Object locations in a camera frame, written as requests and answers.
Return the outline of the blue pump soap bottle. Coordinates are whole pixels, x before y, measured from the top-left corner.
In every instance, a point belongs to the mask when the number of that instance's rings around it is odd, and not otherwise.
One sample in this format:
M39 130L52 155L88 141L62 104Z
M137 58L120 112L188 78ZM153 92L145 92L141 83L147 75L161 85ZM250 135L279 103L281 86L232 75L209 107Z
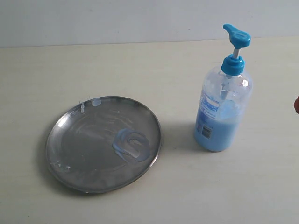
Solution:
M199 145L212 152L231 146L253 90L252 77L239 53L250 45L251 36L231 24L224 24L223 29L234 51L206 74L194 129Z

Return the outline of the blue soap blob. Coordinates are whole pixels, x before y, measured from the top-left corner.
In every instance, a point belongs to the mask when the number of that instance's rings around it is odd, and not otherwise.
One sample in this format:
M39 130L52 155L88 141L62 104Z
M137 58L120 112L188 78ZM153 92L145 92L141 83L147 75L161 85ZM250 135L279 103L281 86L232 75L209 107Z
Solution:
M121 129L112 143L114 152L125 162L135 164L143 162L150 157L150 142L139 131Z

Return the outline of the round steel plate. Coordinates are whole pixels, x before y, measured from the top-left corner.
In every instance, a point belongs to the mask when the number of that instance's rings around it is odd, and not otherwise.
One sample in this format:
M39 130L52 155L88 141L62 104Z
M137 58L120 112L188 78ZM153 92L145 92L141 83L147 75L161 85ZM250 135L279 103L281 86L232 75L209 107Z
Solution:
M150 157L125 162L112 147L121 129L142 132ZM123 188L143 176L158 158L162 133L144 104L121 96L93 98L72 107L52 127L45 144L50 173L64 186L89 194Z

